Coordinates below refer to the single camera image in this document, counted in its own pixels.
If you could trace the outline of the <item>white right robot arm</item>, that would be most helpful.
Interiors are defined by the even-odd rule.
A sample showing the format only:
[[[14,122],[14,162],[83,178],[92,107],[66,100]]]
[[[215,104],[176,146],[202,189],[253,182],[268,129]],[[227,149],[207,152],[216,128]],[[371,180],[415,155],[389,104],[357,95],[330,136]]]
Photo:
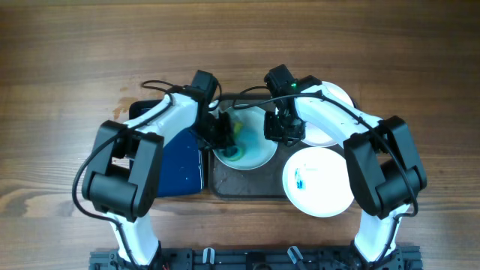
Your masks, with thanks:
[[[277,112],[267,112],[267,140],[293,146],[313,124],[343,149],[349,185],[362,209],[352,242],[352,263],[378,269],[394,259],[395,236],[403,218],[418,214],[417,196],[427,175],[407,123],[381,119],[335,97],[320,79],[296,79],[281,64],[264,78]]]

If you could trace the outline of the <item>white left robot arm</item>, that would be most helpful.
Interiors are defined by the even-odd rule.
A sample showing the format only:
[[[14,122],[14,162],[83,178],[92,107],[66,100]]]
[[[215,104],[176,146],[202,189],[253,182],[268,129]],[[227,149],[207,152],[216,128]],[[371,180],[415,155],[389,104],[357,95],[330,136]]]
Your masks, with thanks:
[[[172,85],[163,100],[124,124],[105,121],[98,129],[91,154],[79,168],[72,187],[92,202],[95,213],[77,208],[90,218],[109,222],[119,249],[112,264],[123,269],[159,269],[161,243],[150,223],[149,209],[158,195],[166,146],[178,133],[192,130],[207,149],[233,146],[233,129],[210,104],[218,80],[198,70],[189,85]]]

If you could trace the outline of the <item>green yellow sponge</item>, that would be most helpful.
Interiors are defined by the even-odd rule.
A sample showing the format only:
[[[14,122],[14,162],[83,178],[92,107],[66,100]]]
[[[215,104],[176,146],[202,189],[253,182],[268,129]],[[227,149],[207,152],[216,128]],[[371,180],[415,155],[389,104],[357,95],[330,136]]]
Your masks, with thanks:
[[[232,139],[233,145],[227,146],[223,151],[222,155],[228,161],[237,161],[243,157],[245,154],[245,148],[243,146],[237,145],[236,140],[239,138],[239,135],[243,129],[243,124],[239,121],[233,123],[232,126]]]

